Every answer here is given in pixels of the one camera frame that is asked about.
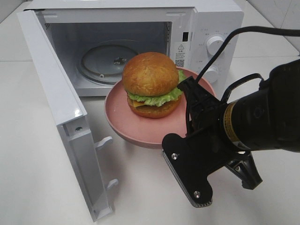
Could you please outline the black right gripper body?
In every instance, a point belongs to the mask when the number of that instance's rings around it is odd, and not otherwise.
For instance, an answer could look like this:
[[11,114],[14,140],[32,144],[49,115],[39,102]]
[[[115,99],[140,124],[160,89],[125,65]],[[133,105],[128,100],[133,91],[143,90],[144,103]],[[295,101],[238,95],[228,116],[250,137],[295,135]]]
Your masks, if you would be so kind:
[[192,77],[178,84],[186,98],[187,137],[178,140],[179,150],[236,150],[222,128],[226,103],[222,103]]

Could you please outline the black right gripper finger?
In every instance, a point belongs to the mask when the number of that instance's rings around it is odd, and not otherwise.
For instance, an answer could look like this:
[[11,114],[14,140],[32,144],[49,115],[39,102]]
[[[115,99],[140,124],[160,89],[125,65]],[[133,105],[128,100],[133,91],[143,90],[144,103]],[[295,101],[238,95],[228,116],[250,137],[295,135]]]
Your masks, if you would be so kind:
[[241,179],[242,187],[245,189],[255,189],[263,181],[250,151],[233,153],[233,157],[225,166]]
[[225,166],[233,153],[221,139],[210,134],[185,138],[167,134],[163,154],[181,189],[191,202],[211,202],[213,190],[208,176]]

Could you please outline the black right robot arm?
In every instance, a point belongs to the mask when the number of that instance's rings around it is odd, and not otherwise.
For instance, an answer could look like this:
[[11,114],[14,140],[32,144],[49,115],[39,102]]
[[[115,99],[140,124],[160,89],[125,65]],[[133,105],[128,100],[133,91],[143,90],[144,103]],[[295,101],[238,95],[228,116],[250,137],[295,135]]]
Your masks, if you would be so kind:
[[226,167],[245,189],[261,182],[252,151],[300,150],[300,62],[277,66],[258,91],[228,102],[231,92],[260,74],[231,84],[220,100],[192,77],[179,84],[190,118],[187,134],[167,134],[163,155],[181,189],[196,208],[209,206],[213,190],[208,176]]

